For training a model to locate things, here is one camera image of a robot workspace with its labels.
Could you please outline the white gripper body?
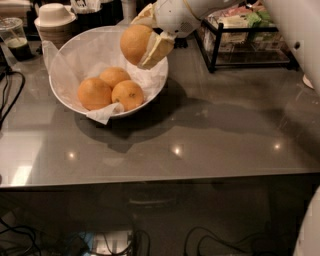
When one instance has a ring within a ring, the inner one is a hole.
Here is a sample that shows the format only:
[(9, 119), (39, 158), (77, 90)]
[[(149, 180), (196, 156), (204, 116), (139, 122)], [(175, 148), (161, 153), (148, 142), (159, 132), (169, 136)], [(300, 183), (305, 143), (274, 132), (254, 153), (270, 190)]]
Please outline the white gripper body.
[(201, 25), (203, 0), (157, 0), (157, 27), (178, 38), (190, 35)]

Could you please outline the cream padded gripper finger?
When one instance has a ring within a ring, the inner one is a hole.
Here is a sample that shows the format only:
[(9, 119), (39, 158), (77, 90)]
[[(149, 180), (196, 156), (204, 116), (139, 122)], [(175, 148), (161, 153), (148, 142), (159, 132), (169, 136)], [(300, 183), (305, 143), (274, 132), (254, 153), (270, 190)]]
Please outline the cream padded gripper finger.
[(143, 54), (137, 67), (149, 70), (156, 66), (173, 50), (175, 38), (175, 35), (168, 32), (161, 32), (160, 34), (152, 32), (148, 40), (146, 52)]
[(132, 25), (145, 25), (151, 28), (157, 27), (156, 17), (154, 13), (154, 5), (148, 4), (139, 14), (131, 21)]

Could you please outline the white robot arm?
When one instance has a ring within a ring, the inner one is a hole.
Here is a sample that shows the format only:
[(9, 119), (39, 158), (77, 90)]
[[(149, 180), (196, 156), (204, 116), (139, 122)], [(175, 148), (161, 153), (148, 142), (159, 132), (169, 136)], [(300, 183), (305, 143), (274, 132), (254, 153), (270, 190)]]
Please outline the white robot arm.
[(134, 25), (159, 28), (161, 34), (148, 41), (138, 66), (149, 69), (169, 54), (173, 40), (184, 38), (208, 15), (244, 3), (259, 1), (270, 24), (278, 29), (304, 72), (305, 81), (320, 93), (320, 0), (156, 0), (132, 20)]

